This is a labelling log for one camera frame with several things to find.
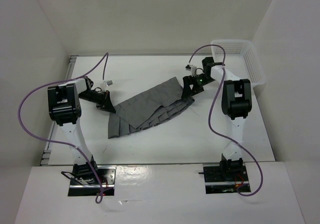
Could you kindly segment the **grey pleated skirt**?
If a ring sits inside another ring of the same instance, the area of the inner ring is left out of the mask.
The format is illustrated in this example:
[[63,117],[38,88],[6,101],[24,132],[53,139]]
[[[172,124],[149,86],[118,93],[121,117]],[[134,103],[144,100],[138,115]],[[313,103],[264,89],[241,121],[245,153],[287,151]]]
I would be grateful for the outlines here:
[[108,138],[120,138],[163,124],[194,103],[191,96],[182,98],[183,88],[176,77],[143,91],[114,108],[109,116]]

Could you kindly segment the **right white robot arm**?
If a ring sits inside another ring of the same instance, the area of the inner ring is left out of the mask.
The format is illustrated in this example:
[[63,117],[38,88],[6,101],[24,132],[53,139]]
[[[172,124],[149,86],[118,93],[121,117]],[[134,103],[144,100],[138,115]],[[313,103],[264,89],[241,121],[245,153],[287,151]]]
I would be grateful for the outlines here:
[[204,86],[214,81],[219,83],[222,91],[221,110],[225,115],[229,134],[225,138],[229,141],[221,154],[219,162],[219,176],[230,181],[239,175],[243,168],[243,152],[240,146],[246,118],[252,110],[252,88],[247,78],[240,78],[227,70],[221,62],[215,62],[213,57],[202,60],[202,68],[187,64],[186,70],[190,75],[182,78],[183,91],[181,97],[194,96],[204,91]]

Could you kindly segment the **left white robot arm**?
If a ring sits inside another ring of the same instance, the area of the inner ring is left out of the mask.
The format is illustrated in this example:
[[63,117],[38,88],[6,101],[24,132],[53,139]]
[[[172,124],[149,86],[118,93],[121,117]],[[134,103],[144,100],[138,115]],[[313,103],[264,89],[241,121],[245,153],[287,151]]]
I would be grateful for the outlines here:
[[109,91],[92,89],[94,82],[87,76],[47,88],[48,112],[67,137],[73,155],[73,176],[88,184],[98,181],[100,172],[89,151],[80,124],[80,99],[96,104],[99,110],[116,113]]

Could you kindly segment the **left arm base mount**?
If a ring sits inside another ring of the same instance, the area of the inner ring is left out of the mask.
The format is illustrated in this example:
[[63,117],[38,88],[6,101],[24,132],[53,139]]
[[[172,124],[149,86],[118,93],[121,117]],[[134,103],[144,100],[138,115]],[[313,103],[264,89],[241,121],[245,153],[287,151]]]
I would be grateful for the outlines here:
[[[103,196],[114,196],[116,170],[115,165],[98,165],[97,175],[103,187]],[[100,185],[94,176],[91,179],[76,178],[73,172],[61,171],[61,174],[69,180],[69,197],[89,197],[96,196],[100,192]]]

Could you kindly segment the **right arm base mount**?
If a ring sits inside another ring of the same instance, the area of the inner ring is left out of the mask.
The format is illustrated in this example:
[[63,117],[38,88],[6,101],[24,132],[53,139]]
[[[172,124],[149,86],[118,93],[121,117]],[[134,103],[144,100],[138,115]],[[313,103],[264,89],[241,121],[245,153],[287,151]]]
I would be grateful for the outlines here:
[[223,174],[218,164],[204,164],[198,174],[203,177],[207,195],[236,193],[237,189],[240,193],[251,192],[245,165],[242,166],[240,171]]

